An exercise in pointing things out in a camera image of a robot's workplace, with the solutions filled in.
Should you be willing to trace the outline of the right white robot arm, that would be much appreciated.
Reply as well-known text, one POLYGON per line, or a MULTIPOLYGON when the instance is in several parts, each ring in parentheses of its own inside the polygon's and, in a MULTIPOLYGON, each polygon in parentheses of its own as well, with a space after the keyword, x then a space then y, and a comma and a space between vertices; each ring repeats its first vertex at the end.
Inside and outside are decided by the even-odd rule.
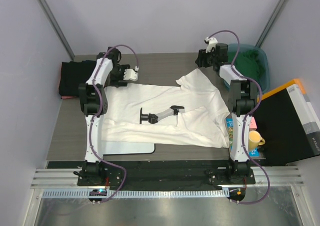
POLYGON ((252 176, 249 158, 249 130, 257 105, 258 84, 246 79, 228 61, 228 45, 214 43, 198 51, 198 67, 212 67, 229 84, 227 107, 233 121, 232 147, 225 169, 208 171, 212 185, 244 184, 252 176))

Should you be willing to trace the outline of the white t shirt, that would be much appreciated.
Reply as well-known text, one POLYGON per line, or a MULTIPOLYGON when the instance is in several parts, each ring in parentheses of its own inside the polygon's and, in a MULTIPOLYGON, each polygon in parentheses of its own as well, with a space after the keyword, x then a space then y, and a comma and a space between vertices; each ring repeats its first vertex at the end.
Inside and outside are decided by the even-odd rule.
POLYGON ((108 109, 101 139, 228 148, 225 120, 229 111, 219 89, 199 69, 176 83, 176 86, 106 87, 108 109), (183 106, 184 110, 156 124, 140 122, 141 113, 160 114, 171 106, 183 106))

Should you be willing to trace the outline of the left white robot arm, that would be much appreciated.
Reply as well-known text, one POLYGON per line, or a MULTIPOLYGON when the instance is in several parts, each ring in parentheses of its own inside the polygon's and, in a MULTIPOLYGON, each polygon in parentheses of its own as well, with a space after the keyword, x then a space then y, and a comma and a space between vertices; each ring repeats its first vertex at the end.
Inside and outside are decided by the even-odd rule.
POLYGON ((105 83, 112 86, 127 86, 125 72, 129 65, 120 65, 120 45, 108 47, 105 53, 100 53, 96 59, 95 68, 85 83, 78 87, 80 108, 86 123, 86 153, 78 176, 78 186, 122 186, 127 171, 120 165, 103 160, 102 124, 108 110, 108 100, 104 92, 105 83))

